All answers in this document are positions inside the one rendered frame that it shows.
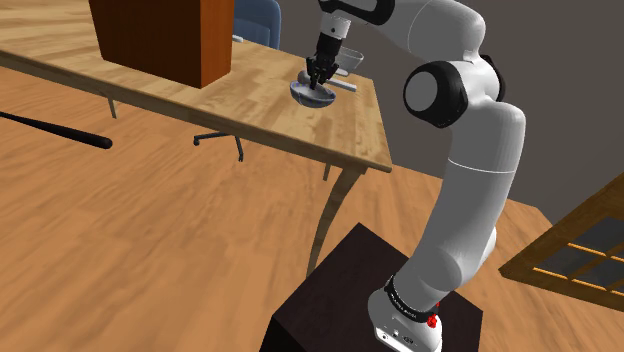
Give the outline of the black baseball bat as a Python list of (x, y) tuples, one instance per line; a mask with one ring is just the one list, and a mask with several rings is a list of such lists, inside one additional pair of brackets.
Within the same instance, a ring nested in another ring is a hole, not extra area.
[(46, 131), (48, 133), (61, 136), (66, 139), (77, 141), (83, 144), (87, 144), (93, 147), (101, 149), (110, 149), (113, 146), (113, 141), (107, 137), (96, 135), (93, 133), (77, 130), (74, 128), (52, 124), (45, 121), (34, 120), (25, 118), (5, 112), (0, 112), (0, 117), (15, 121), (35, 129)]

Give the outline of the wooden table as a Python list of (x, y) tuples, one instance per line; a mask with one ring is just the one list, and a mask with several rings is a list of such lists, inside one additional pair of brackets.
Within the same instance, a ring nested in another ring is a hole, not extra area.
[(0, 0), (0, 66), (336, 166), (311, 247), (315, 269), (344, 198), (368, 169), (392, 161), (372, 80), (352, 74), (328, 107), (299, 105), (289, 85), (304, 59), (249, 41), (229, 74), (197, 89), (102, 59), (87, 0)]

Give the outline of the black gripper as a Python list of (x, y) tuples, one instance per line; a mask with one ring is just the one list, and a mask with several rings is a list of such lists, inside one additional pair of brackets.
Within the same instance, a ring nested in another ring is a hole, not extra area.
[(335, 58), (341, 46), (340, 38), (325, 33), (319, 35), (315, 56), (306, 58), (306, 72), (309, 75), (309, 87), (312, 90), (318, 83), (324, 84), (331, 79), (339, 68), (339, 65), (335, 63)]

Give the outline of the grey spoon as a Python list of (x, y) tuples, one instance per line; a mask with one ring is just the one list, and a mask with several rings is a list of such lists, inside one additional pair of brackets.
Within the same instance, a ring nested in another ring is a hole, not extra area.
[[(297, 81), (302, 83), (302, 84), (310, 84), (311, 83), (311, 78), (308, 75), (306, 70), (301, 70), (298, 73), (297, 76)], [(334, 87), (338, 87), (341, 89), (345, 89), (351, 92), (356, 92), (357, 91), (357, 86), (355, 84), (351, 84), (342, 80), (337, 80), (334, 78), (331, 78), (329, 80), (326, 81), (326, 84), (332, 85)]]

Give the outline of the blue-grey bowl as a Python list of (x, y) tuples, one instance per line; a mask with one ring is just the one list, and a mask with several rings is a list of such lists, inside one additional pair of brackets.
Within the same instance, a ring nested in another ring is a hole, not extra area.
[(312, 89), (309, 84), (292, 81), (289, 89), (291, 96), (297, 103), (309, 108), (324, 108), (331, 105), (336, 99), (334, 91), (320, 84)]

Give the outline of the brown wooden box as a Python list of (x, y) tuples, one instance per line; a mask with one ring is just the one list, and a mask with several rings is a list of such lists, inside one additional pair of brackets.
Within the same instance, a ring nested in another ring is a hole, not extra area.
[(231, 71), (234, 0), (88, 0), (104, 60), (194, 88)]

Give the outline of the dark robot stand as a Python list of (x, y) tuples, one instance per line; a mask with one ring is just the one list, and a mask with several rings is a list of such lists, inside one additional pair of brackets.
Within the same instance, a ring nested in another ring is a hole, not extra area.
[[(358, 223), (273, 313), (259, 352), (429, 352), (400, 324), (369, 318), (369, 296), (407, 261)], [(435, 309), (439, 352), (479, 352), (481, 309), (455, 291)]]

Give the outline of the wooden frame with glass panes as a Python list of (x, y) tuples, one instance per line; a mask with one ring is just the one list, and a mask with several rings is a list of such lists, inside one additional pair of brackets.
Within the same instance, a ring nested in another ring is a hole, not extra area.
[(499, 272), (510, 280), (624, 312), (624, 172)]

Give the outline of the blue office chair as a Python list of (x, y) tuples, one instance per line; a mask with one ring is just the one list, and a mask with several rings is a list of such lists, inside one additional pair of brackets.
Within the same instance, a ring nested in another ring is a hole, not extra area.
[(264, 45), (280, 46), (281, 9), (275, 0), (202, 0), (200, 6), (201, 85), (230, 72), (232, 45), (227, 35)]

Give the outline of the clear grey bowl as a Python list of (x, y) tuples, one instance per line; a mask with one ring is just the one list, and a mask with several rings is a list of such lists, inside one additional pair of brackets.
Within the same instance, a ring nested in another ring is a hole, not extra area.
[(336, 73), (340, 76), (348, 76), (363, 61), (364, 55), (356, 50), (341, 47), (335, 62), (338, 64)]

